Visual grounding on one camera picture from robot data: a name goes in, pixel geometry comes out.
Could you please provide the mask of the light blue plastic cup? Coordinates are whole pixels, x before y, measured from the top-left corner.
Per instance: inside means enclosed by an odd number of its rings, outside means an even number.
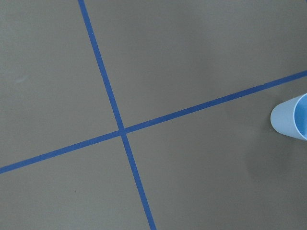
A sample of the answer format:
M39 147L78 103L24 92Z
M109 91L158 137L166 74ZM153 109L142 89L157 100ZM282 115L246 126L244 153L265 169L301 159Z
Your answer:
M307 94L285 101L271 112L271 125L280 134L307 140Z

